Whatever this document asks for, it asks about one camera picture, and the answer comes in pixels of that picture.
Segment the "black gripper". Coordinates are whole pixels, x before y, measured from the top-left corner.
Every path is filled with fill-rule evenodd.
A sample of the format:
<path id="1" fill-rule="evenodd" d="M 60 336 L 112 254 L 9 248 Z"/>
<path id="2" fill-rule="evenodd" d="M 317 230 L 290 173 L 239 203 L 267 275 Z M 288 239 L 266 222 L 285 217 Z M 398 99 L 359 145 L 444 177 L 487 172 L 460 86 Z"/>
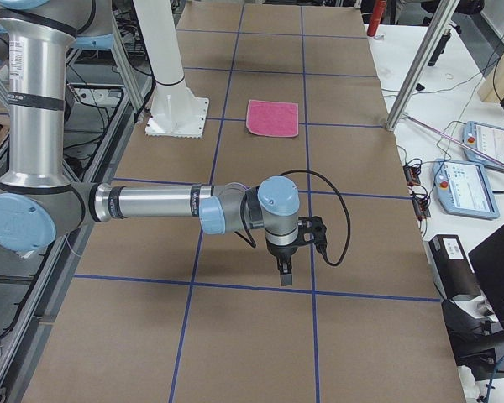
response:
<path id="1" fill-rule="evenodd" d="M 291 286 L 293 282 L 291 256 L 297 252 L 297 246 L 293 244 L 276 245 L 269 240 L 266 240 L 266 246 L 276 258 L 281 286 Z"/>

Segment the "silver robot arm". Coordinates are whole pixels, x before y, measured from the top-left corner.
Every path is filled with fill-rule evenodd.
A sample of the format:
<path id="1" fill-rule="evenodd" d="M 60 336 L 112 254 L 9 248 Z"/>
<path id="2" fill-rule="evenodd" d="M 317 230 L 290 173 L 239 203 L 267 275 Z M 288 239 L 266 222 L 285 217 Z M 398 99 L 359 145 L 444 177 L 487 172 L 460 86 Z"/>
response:
<path id="1" fill-rule="evenodd" d="M 0 245 L 43 248 L 87 224 L 130 217 L 196 217 L 208 234 L 265 230 L 281 283 L 292 283 L 297 187 L 273 176 L 256 188 L 127 187 L 73 183 L 63 173 L 66 53 L 113 35 L 109 1 L 1 1 L 9 37 L 9 167 L 0 178 Z"/>

